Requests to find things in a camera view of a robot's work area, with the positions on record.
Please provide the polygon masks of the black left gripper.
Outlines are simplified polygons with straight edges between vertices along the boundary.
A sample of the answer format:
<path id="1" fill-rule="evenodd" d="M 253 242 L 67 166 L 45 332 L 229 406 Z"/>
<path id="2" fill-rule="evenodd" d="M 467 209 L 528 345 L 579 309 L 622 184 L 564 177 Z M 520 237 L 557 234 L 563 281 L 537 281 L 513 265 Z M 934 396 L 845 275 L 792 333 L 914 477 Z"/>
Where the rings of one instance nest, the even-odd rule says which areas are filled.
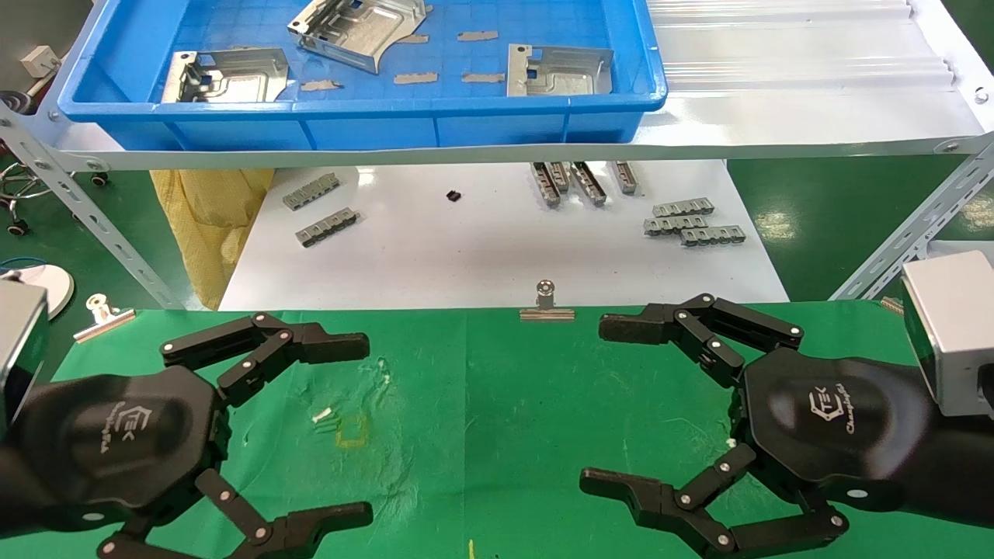
<path id="1" fill-rule="evenodd" d="M 146 538 L 203 495 L 244 535 L 230 558 L 312 558 L 331 532 L 373 522 L 369 502 L 265 520 L 217 471 L 230 438 L 217 389 L 182 366 L 36 387 L 2 438 L 2 536 L 125 523 L 97 557 L 191 558 Z"/>

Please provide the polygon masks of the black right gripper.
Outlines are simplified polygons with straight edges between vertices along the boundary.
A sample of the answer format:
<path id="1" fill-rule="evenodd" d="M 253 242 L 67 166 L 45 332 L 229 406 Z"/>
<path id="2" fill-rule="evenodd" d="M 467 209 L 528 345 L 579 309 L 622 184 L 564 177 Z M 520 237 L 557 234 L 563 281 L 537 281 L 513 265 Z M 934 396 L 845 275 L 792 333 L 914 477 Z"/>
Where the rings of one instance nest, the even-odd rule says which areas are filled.
<path id="1" fill-rule="evenodd" d="M 794 351 L 801 327 L 709 293 L 647 304 L 639 314 L 604 314 L 599 336 L 672 343 L 718 386 L 739 387 L 735 438 L 744 443 L 684 488 L 603 468 L 583 468 L 579 478 L 586 495 L 624 503 L 633 523 L 676 535 L 700 558 L 826 547 L 850 527 L 827 500 L 992 526 L 992 420 L 941 414 L 915 367 L 802 355 Z M 768 354 L 746 366 L 723 339 Z M 800 514 L 719 523 L 707 507 L 755 466 L 775 495 L 796 498 Z"/>

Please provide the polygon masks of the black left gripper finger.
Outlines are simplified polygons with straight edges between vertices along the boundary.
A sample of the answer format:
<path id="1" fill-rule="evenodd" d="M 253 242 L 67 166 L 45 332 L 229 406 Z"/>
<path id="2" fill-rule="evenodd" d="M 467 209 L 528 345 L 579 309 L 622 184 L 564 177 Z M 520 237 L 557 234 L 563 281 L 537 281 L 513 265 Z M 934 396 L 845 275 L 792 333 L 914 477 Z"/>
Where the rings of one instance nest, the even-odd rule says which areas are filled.
<path id="1" fill-rule="evenodd" d="M 292 364 L 362 360 L 370 355 L 365 333 L 330 334 L 317 322 L 286 323 L 271 314 L 252 314 L 167 341 L 166 366 L 196 371 L 238 358 L 217 378 L 217 392 L 237 408 Z"/>

